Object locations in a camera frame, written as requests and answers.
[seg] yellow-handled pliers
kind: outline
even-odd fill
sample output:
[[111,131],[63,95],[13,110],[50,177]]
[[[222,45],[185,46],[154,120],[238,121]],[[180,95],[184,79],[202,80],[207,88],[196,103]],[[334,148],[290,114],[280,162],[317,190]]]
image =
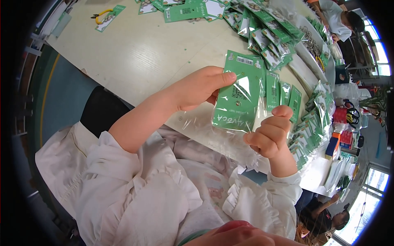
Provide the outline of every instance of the yellow-handled pliers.
[[98,19],[99,19],[99,16],[100,16],[100,15],[103,15],[103,14],[105,14],[105,13],[107,13],[107,12],[112,12],[112,11],[113,11],[113,9],[107,9],[106,11],[103,11],[103,12],[101,12],[101,13],[99,13],[99,14],[94,14],[91,18],[92,18],[92,19],[96,19],[97,25],[100,25],[100,24],[102,24],[102,22],[98,20]]

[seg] white shirt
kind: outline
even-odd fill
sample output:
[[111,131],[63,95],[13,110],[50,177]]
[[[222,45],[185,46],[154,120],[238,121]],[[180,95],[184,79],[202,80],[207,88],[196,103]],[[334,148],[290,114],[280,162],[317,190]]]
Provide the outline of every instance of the white shirt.
[[352,32],[347,26],[342,24],[341,13],[343,9],[332,0],[319,0],[319,4],[330,26],[330,32],[337,34],[338,38],[345,42],[346,39],[350,38]]
[[[124,151],[108,132],[87,151],[75,136],[82,127],[57,132],[36,154],[36,163],[56,199],[75,210],[86,245],[173,246],[230,220],[294,239],[294,204],[302,193],[298,173],[269,173],[259,186],[232,170],[232,160],[170,128],[153,133],[137,154]],[[61,170],[78,151],[88,152],[86,167],[78,165],[70,177]]]

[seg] table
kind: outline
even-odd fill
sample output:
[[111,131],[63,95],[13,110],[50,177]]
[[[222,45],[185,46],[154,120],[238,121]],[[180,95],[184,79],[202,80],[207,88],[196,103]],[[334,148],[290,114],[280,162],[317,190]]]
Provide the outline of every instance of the table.
[[[104,32],[95,30],[95,21],[90,17],[117,4],[126,8]],[[302,0],[295,0],[295,4],[298,13],[316,18]],[[139,4],[131,0],[80,0],[74,4],[70,12],[72,19],[61,35],[58,38],[50,35],[47,43],[133,106],[202,67],[223,67],[227,50],[251,54],[247,42],[224,20],[165,24],[159,11],[144,15],[138,15],[138,11]],[[288,66],[277,72],[282,81],[301,91],[300,115],[304,114],[304,104],[308,101],[305,90]],[[249,146],[240,136],[229,140],[227,134],[216,128],[213,133],[203,130],[210,126],[212,110],[211,104],[203,103],[193,111],[175,113],[165,124],[234,160],[247,161],[243,153]],[[302,187],[322,194],[318,185],[324,181],[328,169],[326,162],[314,164],[303,172]],[[261,161],[258,170],[267,173],[268,160]]]

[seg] black chair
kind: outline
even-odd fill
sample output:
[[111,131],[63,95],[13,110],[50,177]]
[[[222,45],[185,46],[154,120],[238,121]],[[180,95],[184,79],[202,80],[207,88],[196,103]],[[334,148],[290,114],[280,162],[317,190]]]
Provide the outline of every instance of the black chair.
[[114,94],[97,86],[90,94],[81,116],[81,123],[97,138],[130,109]]

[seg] worker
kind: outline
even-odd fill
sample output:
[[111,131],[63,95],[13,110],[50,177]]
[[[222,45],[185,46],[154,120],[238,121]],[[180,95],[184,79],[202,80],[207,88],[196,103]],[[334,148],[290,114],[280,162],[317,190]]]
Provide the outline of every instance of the worker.
[[345,42],[352,32],[363,32],[365,25],[361,17],[353,11],[343,11],[332,0],[308,0],[312,9],[322,20],[324,26],[331,32],[333,41]]
[[286,145],[290,107],[274,108],[243,136],[269,159],[261,186],[231,169],[234,161],[161,127],[177,111],[214,104],[218,89],[235,81],[233,72],[204,67],[101,133],[87,155],[76,205],[86,245],[301,245],[294,241],[301,177]]
[[344,206],[344,210],[331,216],[328,207],[339,199],[335,194],[329,201],[322,203],[316,196],[301,210],[299,220],[306,229],[313,235],[324,234],[334,229],[342,230],[349,222],[350,214],[348,211],[349,203]]

